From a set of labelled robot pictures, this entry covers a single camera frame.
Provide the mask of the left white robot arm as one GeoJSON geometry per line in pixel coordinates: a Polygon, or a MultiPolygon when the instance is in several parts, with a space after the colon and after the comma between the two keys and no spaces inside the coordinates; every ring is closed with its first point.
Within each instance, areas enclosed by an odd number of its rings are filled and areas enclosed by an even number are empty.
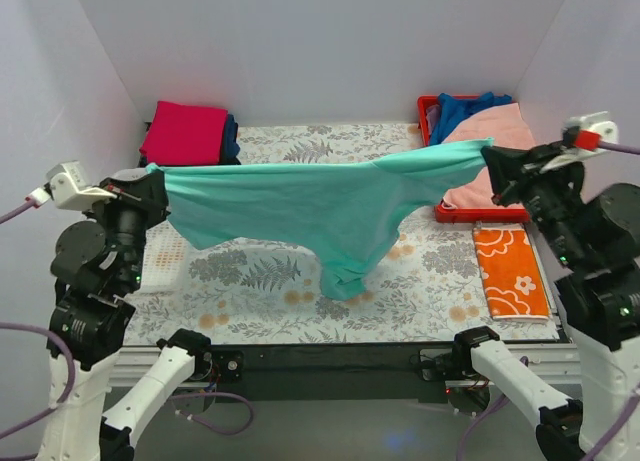
{"type": "Polygon", "coordinates": [[[134,180],[106,178],[80,190],[68,174],[49,182],[56,202],[71,201],[85,220],[59,236],[50,271],[56,301],[48,341],[52,375],[49,418],[37,459],[130,460],[151,420],[184,381],[213,367],[208,337],[180,329],[159,343],[160,354],[112,408],[109,379],[135,312],[127,295],[139,290],[147,232],[168,215],[160,171],[134,180]]]}

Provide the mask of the teal t shirt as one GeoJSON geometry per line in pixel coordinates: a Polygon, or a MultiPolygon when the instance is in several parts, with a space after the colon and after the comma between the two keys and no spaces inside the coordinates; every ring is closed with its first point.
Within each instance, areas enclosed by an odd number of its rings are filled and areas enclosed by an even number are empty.
{"type": "Polygon", "coordinates": [[[414,211],[438,204],[485,168],[493,139],[423,147],[359,163],[164,167],[168,221],[194,248],[236,238],[302,246],[321,264],[321,292],[345,301],[396,243],[414,211]]]}

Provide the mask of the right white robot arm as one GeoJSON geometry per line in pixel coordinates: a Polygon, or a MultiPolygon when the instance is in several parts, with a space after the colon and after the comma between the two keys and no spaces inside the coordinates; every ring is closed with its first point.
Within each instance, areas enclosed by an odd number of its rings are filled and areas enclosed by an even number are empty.
{"type": "Polygon", "coordinates": [[[492,382],[549,460],[639,456],[639,189],[581,197],[584,166],[560,143],[482,151],[498,205],[519,203],[568,273],[555,286],[580,361],[580,398],[551,387],[487,327],[455,336],[454,370],[492,382]]]}

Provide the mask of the white plastic basket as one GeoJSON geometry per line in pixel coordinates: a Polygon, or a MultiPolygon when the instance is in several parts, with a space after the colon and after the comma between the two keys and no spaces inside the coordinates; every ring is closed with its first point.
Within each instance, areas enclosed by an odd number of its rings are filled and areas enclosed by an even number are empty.
{"type": "MultiPolygon", "coordinates": [[[[143,168],[130,168],[112,178],[136,180],[146,174],[149,173],[143,168]]],[[[172,292],[178,288],[188,247],[167,218],[147,231],[143,250],[115,246],[119,263],[116,279],[126,295],[172,292]]]]}

